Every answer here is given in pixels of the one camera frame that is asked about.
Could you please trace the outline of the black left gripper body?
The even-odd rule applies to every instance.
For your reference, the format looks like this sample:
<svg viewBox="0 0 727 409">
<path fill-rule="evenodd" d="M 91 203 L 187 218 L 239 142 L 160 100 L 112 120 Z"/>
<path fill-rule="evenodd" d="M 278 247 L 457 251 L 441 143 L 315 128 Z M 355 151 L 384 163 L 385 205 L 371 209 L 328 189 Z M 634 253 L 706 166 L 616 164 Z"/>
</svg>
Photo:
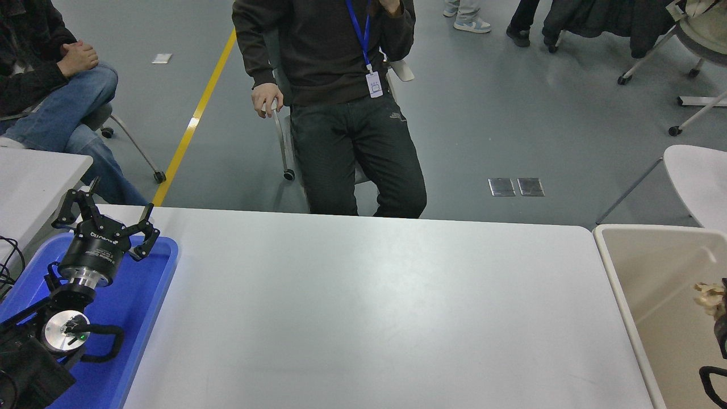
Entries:
<svg viewBox="0 0 727 409">
<path fill-rule="evenodd" d="M 58 266 L 60 275 L 70 280 L 81 273 L 93 272 L 98 283 L 113 283 L 124 254 L 131 247 L 129 236 L 122 236 L 124 228 L 123 223 L 113 219 L 101 221 L 101 226 L 96 226 L 93 220 L 78 223 Z"/>
</svg>

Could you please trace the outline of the lanyard person's right hand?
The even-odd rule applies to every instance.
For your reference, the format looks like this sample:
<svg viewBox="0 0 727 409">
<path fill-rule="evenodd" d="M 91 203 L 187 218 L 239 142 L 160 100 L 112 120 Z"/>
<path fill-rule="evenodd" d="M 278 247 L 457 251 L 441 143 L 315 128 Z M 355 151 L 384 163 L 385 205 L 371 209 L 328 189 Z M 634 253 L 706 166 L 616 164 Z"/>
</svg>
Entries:
<svg viewBox="0 0 727 409">
<path fill-rule="evenodd" d="M 270 118 L 273 111 L 280 112 L 284 104 L 283 93 L 273 82 L 254 86 L 251 99 L 253 109 L 260 118 Z"/>
</svg>

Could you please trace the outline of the jeans person's left hand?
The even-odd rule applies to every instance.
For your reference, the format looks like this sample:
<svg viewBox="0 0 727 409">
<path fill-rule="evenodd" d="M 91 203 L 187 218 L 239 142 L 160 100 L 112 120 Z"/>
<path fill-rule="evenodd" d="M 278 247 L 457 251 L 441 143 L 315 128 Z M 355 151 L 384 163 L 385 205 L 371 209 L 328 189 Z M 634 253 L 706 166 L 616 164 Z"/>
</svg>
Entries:
<svg viewBox="0 0 727 409">
<path fill-rule="evenodd" d="M 63 57 L 61 60 L 76 60 L 86 63 L 86 70 L 96 67 L 99 63 L 99 57 L 96 50 L 90 45 L 78 41 L 72 44 L 63 44 L 61 46 Z"/>
</svg>

